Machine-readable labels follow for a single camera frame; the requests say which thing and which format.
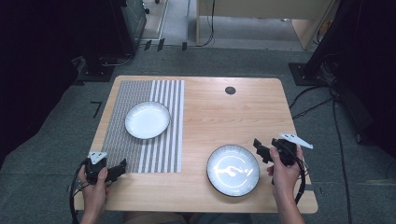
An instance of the white marker tag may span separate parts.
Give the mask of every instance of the white marker tag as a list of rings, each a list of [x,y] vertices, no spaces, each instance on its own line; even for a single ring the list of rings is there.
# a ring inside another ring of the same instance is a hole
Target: white marker tag
[[[314,146],[312,144],[309,144],[307,142],[305,142],[303,139],[299,138],[297,135],[292,134],[292,133],[280,133],[279,134],[281,137],[283,137],[284,139],[288,140],[289,142],[298,144],[302,147],[307,147],[307,148],[314,148]]]
[[[107,156],[107,152],[92,152],[90,151],[90,158],[92,164],[98,163],[102,158]]]

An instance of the white bowl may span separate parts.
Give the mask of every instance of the white bowl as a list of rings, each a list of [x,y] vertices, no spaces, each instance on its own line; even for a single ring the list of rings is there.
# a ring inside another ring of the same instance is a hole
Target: white bowl
[[[126,131],[140,139],[150,139],[160,135],[169,125],[171,115],[165,105],[144,102],[134,106],[126,115]]]
[[[210,183],[228,196],[250,193],[260,178],[260,166],[253,154],[235,145],[216,149],[209,157],[206,170]]]

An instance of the hole in table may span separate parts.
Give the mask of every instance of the hole in table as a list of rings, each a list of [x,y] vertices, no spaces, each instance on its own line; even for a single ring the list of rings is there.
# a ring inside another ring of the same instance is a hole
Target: hole in table
[[[233,95],[236,93],[236,89],[234,87],[227,87],[225,89],[225,92],[227,92],[227,94],[229,94],[229,95]]]

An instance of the gray placemat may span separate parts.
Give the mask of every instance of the gray placemat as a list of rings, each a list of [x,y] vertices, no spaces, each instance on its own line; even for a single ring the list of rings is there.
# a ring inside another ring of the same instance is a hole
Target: gray placemat
[[[125,117],[135,105],[146,101],[165,105],[171,121],[159,136],[142,140],[128,134]],[[108,153],[107,167],[126,159],[127,173],[180,172],[183,105],[184,80],[122,81],[102,149]]]

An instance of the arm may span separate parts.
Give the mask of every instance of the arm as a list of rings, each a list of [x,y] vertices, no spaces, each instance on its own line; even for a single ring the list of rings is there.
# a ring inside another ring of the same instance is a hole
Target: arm
[[[109,188],[105,184],[107,177],[107,168],[103,168],[98,175],[98,180],[95,185],[89,185],[82,190],[84,197],[84,215],[82,216],[81,224],[97,223],[99,217],[102,215],[105,207],[106,196]],[[78,179],[84,186],[86,186],[85,165],[81,167],[78,173]]]
[[[274,161],[274,166],[268,167],[267,171],[268,175],[274,177],[273,194],[280,222],[282,224],[305,223],[293,195],[294,186],[300,175],[299,166],[294,163],[292,166],[286,167],[274,147],[270,149],[270,155]],[[303,158],[303,151],[300,146],[297,146],[297,157]]]

